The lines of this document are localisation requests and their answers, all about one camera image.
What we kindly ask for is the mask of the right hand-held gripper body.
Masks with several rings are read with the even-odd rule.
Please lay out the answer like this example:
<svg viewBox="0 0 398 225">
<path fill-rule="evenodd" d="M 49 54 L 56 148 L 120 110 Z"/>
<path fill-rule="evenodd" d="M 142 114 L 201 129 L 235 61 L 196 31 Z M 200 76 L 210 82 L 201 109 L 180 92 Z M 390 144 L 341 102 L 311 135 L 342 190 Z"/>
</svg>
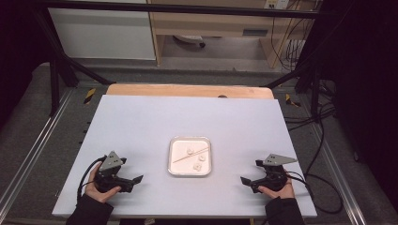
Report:
<svg viewBox="0 0 398 225">
<path fill-rule="evenodd" d="M 295 158 L 276 154 L 270 154 L 266 159 L 257 159 L 255 164 L 265 170 L 266 177 L 256 181 L 255 187 L 262 186 L 273 191 L 281 190 L 287 182 L 283 165 L 294 162 L 297 162 Z"/>
</svg>

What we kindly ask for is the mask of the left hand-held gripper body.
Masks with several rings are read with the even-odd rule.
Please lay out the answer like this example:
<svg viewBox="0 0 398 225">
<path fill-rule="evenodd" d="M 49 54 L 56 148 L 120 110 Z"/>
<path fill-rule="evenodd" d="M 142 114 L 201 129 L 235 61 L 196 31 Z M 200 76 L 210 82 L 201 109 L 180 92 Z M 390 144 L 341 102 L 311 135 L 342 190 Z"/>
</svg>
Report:
<svg viewBox="0 0 398 225">
<path fill-rule="evenodd" d="M 133 186 L 132 180 L 121 178 L 117 173 L 126 162 L 120 158 L 115 151 L 112 151 L 101 163 L 95 175 L 95 183 L 100 192 L 106 192 L 111 188 L 121 187 L 120 192 L 127 192 L 126 186 Z"/>
</svg>

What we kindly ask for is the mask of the square metal tray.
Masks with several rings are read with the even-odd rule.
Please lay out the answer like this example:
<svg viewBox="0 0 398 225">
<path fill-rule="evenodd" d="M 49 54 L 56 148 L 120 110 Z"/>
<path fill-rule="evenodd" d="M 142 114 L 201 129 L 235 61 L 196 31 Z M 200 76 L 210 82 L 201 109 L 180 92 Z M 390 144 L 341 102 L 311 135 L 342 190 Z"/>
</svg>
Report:
<svg viewBox="0 0 398 225">
<path fill-rule="evenodd" d="M 209 147 L 207 152 L 173 161 Z M 212 171 L 211 143 L 206 137 L 174 137 L 169 144 L 168 171 L 179 177 L 203 177 Z"/>
</svg>

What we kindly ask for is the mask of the wooden skewer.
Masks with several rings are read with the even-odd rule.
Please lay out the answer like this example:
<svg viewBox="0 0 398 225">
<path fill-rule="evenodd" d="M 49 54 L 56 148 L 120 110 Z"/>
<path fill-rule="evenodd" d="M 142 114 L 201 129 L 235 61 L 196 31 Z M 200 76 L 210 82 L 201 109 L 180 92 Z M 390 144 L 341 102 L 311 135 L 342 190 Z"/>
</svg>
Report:
<svg viewBox="0 0 398 225">
<path fill-rule="evenodd" d="M 179 162 L 179 161 L 181 161 L 181 160 L 183 160 L 183 159 L 186 159 L 186 158 L 191 158 L 191 157 L 193 157 L 193 156 L 202 154 L 202 153 L 204 153 L 204 152 L 207 152 L 208 150 L 209 150 L 209 147 L 203 148 L 203 149 L 201 149 L 201 150 L 199 150 L 199 151 L 197 151 L 197 152 L 194 152 L 194 153 L 192 153 L 192 154 L 190 154 L 190 155 L 187 155 L 187 156 L 185 156 L 185 157 L 182 157 L 182 158 L 180 158 L 180 159 L 177 159 L 177 160 L 173 161 L 173 163 Z"/>
</svg>

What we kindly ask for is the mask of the person's right hand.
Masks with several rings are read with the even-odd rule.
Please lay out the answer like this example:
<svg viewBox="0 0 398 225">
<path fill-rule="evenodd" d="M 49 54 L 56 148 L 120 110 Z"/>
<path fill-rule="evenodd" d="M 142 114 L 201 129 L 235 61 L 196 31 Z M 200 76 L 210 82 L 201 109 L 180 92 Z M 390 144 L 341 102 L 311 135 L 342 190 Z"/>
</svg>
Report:
<svg viewBox="0 0 398 225">
<path fill-rule="evenodd" d="M 269 196 L 271 199 L 281 198 L 281 199 L 294 199 L 295 191 L 293 189 L 292 180 L 287 179 L 285 185 L 279 191 L 271 190 L 267 187 L 259 186 L 257 188 L 261 193 Z"/>
</svg>

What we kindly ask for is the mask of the person's left hand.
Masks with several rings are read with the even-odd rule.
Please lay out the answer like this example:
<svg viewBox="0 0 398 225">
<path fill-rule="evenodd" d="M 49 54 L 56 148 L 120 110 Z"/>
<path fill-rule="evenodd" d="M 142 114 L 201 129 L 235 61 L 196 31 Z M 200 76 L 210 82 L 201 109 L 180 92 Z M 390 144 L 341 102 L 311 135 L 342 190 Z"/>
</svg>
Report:
<svg viewBox="0 0 398 225">
<path fill-rule="evenodd" d="M 97 190 L 95 186 L 95 181 L 94 181 L 95 175 L 96 173 L 94 171 L 90 173 L 88 184 L 85 186 L 84 189 L 84 194 L 96 200 L 97 202 L 107 203 L 111 198 L 114 197 L 114 195 L 116 195 L 119 192 L 121 187 L 113 187 L 106 192 L 100 192 L 99 190 Z"/>
</svg>

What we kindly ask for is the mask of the yellow black tape strip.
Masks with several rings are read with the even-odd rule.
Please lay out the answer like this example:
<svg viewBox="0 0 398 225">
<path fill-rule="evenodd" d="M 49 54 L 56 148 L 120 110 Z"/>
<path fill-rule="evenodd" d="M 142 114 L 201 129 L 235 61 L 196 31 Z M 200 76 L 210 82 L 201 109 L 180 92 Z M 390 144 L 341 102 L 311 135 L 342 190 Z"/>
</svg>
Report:
<svg viewBox="0 0 398 225">
<path fill-rule="evenodd" d="M 301 107 L 301 104 L 299 102 L 294 101 L 289 94 L 285 94 L 285 103 L 287 105 L 292 105 L 295 107 Z"/>
<path fill-rule="evenodd" d="M 91 101 L 91 99 L 92 99 L 92 97 L 94 96 L 95 92 L 96 92 L 96 88 L 91 88 L 91 89 L 87 92 L 87 94 L 86 94 L 86 96 L 85 96 L 85 98 L 84 98 L 84 104 L 89 104 L 89 102 Z"/>
</svg>

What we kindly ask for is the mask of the wooden table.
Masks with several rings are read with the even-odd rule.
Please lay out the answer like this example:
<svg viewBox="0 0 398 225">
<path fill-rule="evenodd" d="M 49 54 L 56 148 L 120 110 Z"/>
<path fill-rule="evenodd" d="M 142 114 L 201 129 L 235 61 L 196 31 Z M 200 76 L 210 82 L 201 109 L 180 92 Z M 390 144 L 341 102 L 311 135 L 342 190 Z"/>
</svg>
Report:
<svg viewBox="0 0 398 225">
<path fill-rule="evenodd" d="M 274 99 L 269 88 L 223 85 L 114 83 L 106 92 L 118 96 Z"/>
</svg>

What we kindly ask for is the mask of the black curtain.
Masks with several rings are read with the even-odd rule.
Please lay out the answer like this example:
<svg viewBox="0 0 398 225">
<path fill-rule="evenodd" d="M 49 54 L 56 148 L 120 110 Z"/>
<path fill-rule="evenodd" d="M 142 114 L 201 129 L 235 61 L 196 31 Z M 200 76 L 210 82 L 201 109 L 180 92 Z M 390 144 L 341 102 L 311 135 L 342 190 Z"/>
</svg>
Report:
<svg viewBox="0 0 398 225">
<path fill-rule="evenodd" d="M 398 209 L 398 0 L 354 0 L 335 34 L 326 76 L 344 128 Z"/>
<path fill-rule="evenodd" d="M 31 83 L 33 70 L 46 61 L 28 2 L 0 0 L 0 128 Z"/>
</svg>

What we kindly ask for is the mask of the white cabinet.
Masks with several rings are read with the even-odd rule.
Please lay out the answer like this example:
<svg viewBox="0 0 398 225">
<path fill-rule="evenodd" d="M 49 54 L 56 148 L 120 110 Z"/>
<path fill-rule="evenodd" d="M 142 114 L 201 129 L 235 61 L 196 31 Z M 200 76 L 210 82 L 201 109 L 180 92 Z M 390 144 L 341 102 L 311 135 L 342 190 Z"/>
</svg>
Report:
<svg viewBox="0 0 398 225">
<path fill-rule="evenodd" d="M 73 58 L 154 60 L 144 12 L 49 9 L 65 53 Z"/>
</svg>

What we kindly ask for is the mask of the chair base with caster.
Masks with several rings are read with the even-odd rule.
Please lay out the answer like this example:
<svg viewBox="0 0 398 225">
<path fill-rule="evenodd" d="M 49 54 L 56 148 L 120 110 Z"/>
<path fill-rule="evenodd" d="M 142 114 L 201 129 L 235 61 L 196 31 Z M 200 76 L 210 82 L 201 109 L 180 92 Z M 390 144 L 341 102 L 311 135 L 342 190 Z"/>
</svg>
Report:
<svg viewBox="0 0 398 225">
<path fill-rule="evenodd" d="M 176 36 L 176 39 L 190 44 L 197 44 L 201 48 L 205 48 L 206 46 L 204 40 L 200 36 Z"/>
</svg>

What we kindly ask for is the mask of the light wooden desk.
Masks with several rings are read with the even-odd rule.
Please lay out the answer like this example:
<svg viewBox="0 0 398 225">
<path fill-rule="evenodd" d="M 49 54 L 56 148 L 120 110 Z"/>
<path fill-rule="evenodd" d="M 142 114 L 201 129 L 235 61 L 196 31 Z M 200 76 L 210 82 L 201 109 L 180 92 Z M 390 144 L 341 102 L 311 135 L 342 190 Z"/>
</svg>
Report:
<svg viewBox="0 0 398 225">
<path fill-rule="evenodd" d="M 149 4 L 193 5 L 232 8 L 264 8 L 266 0 L 146 0 Z M 287 10 L 316 11 L 320 0 L 289 0 Z M 200 15 L 151 12 L 155 53 L 161 56 L 160 41 L 166 36 L 257 38 L 271 68 L 280 64 L 284 44 L 289 39 L 305 39 L 311 19 Z"/>
</svg>

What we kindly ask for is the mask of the metal floor rail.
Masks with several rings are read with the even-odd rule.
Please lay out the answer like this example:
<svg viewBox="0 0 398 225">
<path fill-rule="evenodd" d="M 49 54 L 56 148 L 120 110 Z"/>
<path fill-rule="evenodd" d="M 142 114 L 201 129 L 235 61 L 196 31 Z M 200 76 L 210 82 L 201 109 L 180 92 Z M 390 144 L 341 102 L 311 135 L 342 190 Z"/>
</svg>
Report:
<svg viewBox="0 0 398 225">
<path fill-rule="evenodd" d="M 337 187 L 338 191 L 342 196 L 344 203 L 344 209 L 351 221 L 352 225 L 366 225 L 366 219 L 362 214 L 362 211 L 357 203 L 357 200 L 351 190 L 342 169 L 338 165 L 337 160 L 332 154 L 331 148 L 327 142 L 326 137 L 323 136 L 324 132 L 320 125 L 312 125 L 314 134 L 317 140 L 320 142 L 320 152 L 325 160 L 327 168 L 329 170 L 332 181 Z"/>
<path fill-rule="evenodd" d="M 74 90 L 72 88 L 68 88 L 65 91 L 65 93 L 61 97 L 59 108 L 46 121 L 44 128 L 41 130 L 34 144 L 30 148 L 22 165 L 14 175 L 5 193 L 0 198 L 0 220 L 4 220 L 7 216 L 8 211 L 10 210 L 19 192 L 21 191 L 29 173 L 31 173 L 33 167 L 35 166 L 36 161 L 38 160 L 47 141 L 50 139 L 73 94 Z"/>
</svg>

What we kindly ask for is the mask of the wall power socket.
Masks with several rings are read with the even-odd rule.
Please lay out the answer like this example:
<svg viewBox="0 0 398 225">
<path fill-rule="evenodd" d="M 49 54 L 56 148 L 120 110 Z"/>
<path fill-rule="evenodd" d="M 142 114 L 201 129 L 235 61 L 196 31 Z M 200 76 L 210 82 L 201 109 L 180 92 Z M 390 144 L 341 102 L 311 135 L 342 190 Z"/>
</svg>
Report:
<svg viewBox="0 0 398 225">
<path fill-rule="evenodd" d="M 286 9 L 289 0 L 266 0 L 264 8 L 270 9 Z"/>
</svg>

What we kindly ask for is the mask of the black metal frame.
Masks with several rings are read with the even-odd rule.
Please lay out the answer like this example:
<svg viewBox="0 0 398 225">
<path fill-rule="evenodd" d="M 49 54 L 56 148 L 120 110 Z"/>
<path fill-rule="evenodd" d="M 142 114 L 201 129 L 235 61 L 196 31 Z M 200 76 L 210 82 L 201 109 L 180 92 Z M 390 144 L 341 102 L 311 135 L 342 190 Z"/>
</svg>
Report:
<svg viewBox="0 0 398 225">
<path fill-rule="evenodd" d="M 189 5 L 170 5 L 170 4 L 141 4 L 141 3 L 118 3 L 118 2 L 95 2 L 95 1 L 70 1 L 70 0 L 33 0 L 31 9 L 33 17 L 40 27 L 42 33 L 50 44 L 52 54 L 50 60 L 51 68 L 51 87 L 52 87 L 52 113 L 59 107 L 59 95 L 57 74 L 60 74 L 66 85 L 76 86 L 79 83 L 72 68 L 76 68 L 86 76 L 94 79 L 98 83 L 109 85 L 113 81 L 102 78 L 100 75 L 84 67 L 80 63 L 71 59 L 61 47 L 57 40 L 56 32 L 44 19 L 43 11 L 47 8 L 67 8 L 67 9 L 88 9 L 102 11 L 135 11 L 135 12 L 156 12 L 156 13 L 183 13 L 200 15 L 227 15 L 227 16 L 246 16 L 246 17 L 270 17 L 270 18 L 301 18 L 317 19 L 325 16 L 320 11 L 302 11 L 287 9 L 260 9 L 246 7 L 211 7 L 211 6 L 189 6 Z"/>
</svg>

